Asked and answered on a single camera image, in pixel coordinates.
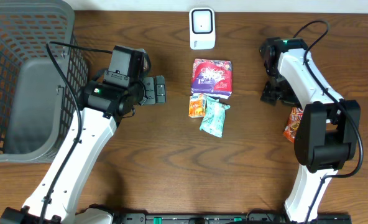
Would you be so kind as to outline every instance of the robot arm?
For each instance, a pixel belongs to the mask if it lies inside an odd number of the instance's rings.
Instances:
[[[75,217],[79,196],[99,153],[121,120],[131,111],[134,114],[133,106],[166,102],[164,77],[145,77],[149,69],[150,61],[144,50],[115,46],[111,64],[104,71],[104,82],[92,80],[80,91],[81,137],[53,186],[44,223],[112,223],[114,215],[100,209],[89,208]],[[0,223],[39,221],[45,195],[76,138],[77,129],[75,113],[70,130],[46,176],[25,201],[21,211],[6,208]]]
[[[291,221],[303,222],[317,192],[321,178],[337,174],[344,163],[354,157],[356,137],[349,121],[338,110],[305,67],[303,56],[308,46],[303,39],[278,37],[267,39],[260,47],[264,66],[269,76],[261,100],[275,104],[277,100],[304,109],[295,138],[295,154],[300,163],[294,188],[285,201]],[[315,66],[311,53],[308,64],[315,77],[359,123],[360,108],[356,101],[345,101],[323,78]],[[327,131],[326,123],[337,124]],[[308,221],[317,217],[318,205],[330,179],[320,190]]]

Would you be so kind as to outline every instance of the white plug-in device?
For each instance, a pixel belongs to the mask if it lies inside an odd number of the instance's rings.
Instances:
[[[190,47],[193,50],[212,49],[216,43],[214,11],[208,7],[190,11]]]

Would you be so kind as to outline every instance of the mint green snack packet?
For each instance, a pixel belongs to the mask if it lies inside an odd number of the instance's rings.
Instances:
[[[226,110],[229,108],[229,105],[219,103],[219,100],[208,96],[206,99],[206,115],[202,120],[199,130],[204,130],[209,134],[221,138],[223,136]]]

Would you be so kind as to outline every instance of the wood grain surface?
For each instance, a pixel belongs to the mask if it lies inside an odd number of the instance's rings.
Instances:
[[[80,45],[112,50],[144,48],[151,75],[164,75],[167,103],[143,106],[120,125],[107,143],[83,189],[79,210],[92,203],[150,213],[244,213],[280,210],[298,170],[293,144],[282,135],[290,108],[261,102],[267,75],[258,48],[267,37],[291,37],[314,19],[331,23],[312,50],[317,67],[346,99],[361,106],[365,159],[350,179],[333,180],[319,212],[348,212],[353,223],[368,223],[368,15],[216,13],[216,46],[191,50],[188,13],[76,12]],[[324,31],[311,26],[308,43]],[[85,53],[91,74],[108,67],[110,55]],[[227,100],[223,138],[199,130],[188,117],[191,69],[195,58],[230,60],[233,94]],[[357,161],[339,173],[351,171]],[[0,163],[0,215],[20,208],[49,164]]]

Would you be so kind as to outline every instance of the basket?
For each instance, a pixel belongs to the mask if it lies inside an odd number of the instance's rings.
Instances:
[[[45,44],[77,44],[74,12],[63,1],[0,1],[0,162],[51,162],[74,106]],[[50,46],[75,89],[88,81],[81,52]]]

